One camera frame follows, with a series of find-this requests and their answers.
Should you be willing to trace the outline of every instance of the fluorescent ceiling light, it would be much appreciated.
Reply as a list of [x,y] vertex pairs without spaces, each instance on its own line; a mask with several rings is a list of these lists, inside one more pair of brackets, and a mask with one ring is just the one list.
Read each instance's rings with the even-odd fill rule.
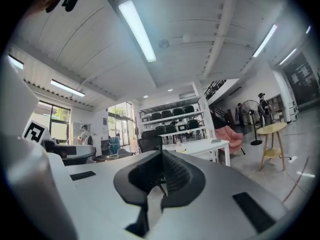
[[308,33],[309,33],[309,31],[310,31],[310,29],[311,29],[311,26],[309,26],[309,27],[308,27],[308,29],[306,30],[306,32],[305,32],[305,33],[306,33],[306,34],[308,34]]
[[310,177],[310,178],[315,178],[316,177],[316,175],[314,175],[314,174],[304,173],[304,172],[301,172],[301,171],[297,171],[296,173],[299,174],[299,175],[302,175],[302,176]]
[[276,31],[276,29],[277,29],[277,26],[273,25],[272,28],[270,29],[269,33],[266,35],[265,39],[263,40],[262,44],[259,46],[258,50],[256,50],[255,53],[253,54],[253,57],[257,57],[259,55],[259,53],[266,46],[266,44],[268,43],[269,39],[272,37],[272,35]]
[[24,64],[23,64],[21,61],[17,60],[16,58],[12,57],[11,55],[8,55],[8,58],[9,58],[9,61],[10,61],[13,65],[15,65],[17,68],[19,68],[19,69],[21,69],[21,70],[24,69]]
[[50,84],[52,84],[52,85],[55,86],[55,87],[61,88],[61,89],[65,90],[65,91],[67,91],[67,92],[69,92],[69,93],[78,95],[78,96],[80,96],[80,97],[85,96],[84,93],[82,93],[82,92],[80,92],[80,91],[77,91],[77,90],[75,90],[75,89],[72,89],[72,88],[70,88],[70,87],[68,87],[68,86],[66,86],[66,85],[64,85],[64,84],[62,84],[62,83],[60,83],[60,82],[57,82],[56,80],[53,80],[53,79],[52,79]]
[[146,60],[155,62],[157,60],[156,55],[134,3],[131,0],[126,1],[119,5],[119,10],[139,43]]
[[283,64],[292,54],[294,54],[296,50],[297,48],[295,48],[292,52],[290,52],[290,54],[283,61],[281,61],[279,65]]

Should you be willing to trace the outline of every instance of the concrete floor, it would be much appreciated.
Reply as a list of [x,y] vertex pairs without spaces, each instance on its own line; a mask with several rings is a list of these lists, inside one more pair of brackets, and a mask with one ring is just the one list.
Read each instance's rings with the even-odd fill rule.
[[[297,121],[291,122],[280,132],[284,155],[293,158],[291,162],[285,158],[285,171],[282,169],[280,158],[265,159],[261,171],[258,171],[265,143],[258,146],[250,145],[255,138],[253,132],[243,137],[243,149],[246,155],[238,151],[230,156],[231,167],[263,186],[281,200],[288,209],[292,209],[312,194],[316,181],[312,175],[319,176],[319,136],[320,107],[318,106],[301,112]],[[271,136],[268,137],[267,142],[267,147],[270,146]],[[279,147],[276,136],[274,146]],[[162,197],[163,194],[158,187],[148,195],[148,219],[151,228],[161,216]]]

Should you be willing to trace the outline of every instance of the wooden stool leg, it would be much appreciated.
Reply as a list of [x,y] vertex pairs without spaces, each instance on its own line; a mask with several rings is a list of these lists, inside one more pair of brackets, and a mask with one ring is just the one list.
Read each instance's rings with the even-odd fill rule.
[[261,170],[262,164],[264,162],[266,148],[267,148],[267,141],[268,141],[268,135],[265,136],[264,149],[263,149],[262,160],[261,160],[261,164],[260,164],[260,167],[259,167],[259,171]]
[[278,140],[279,140],[279,144],[280,144],[280,149],[281,149],[282,168],[283,168],[283,170],[285,170],[285,169],[286,169],[286,166],[285,166],[285,154],[284,154],[284,150],[283,150],[283,148],[282,148],[282,143],[281,143],[281,139],[280,139],[280,134],[279,134],[278,131],[276,132],[276,135],[278,136]]
[[272,133],[271,148],[274,147],[274,133]]

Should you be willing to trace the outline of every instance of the person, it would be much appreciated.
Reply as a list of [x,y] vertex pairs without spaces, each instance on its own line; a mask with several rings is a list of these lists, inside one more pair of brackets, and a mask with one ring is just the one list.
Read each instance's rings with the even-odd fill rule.
[[268,126],[271,124],[271,118],[270,118],[270,105],[268,102],[265,100],[265,93],[259,93],[258,97],[260,98],[260,107],[261,107],[261,112],[263,114],[264,118],[264,126]]
[[88,126],[85,124],[81,127],[81,134],[78,136],[78,141],[81,142],[81,145],[87,145],[87,140],[91,136],[90,132],[88,132]]
[[244,123],[244,115],[242,114],[242,104],[241,103],[238,103],[237,115],[238,115],[238,118],[239,118],[240,126],[244,127],[245,123]]

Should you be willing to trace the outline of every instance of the ceiling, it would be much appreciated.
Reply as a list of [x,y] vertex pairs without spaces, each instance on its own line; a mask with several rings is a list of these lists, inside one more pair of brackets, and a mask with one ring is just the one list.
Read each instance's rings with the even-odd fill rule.
[[285,0],[132,0],[157,58],[151,63],[119,12],[125,1],[79,0],[71,12],[59,4],[21,20],[11,46],[25,64],[19,74],[70,96],[50,85],[55,79],[97,108],[166,88],[185,92],[195,80],[241,78]]

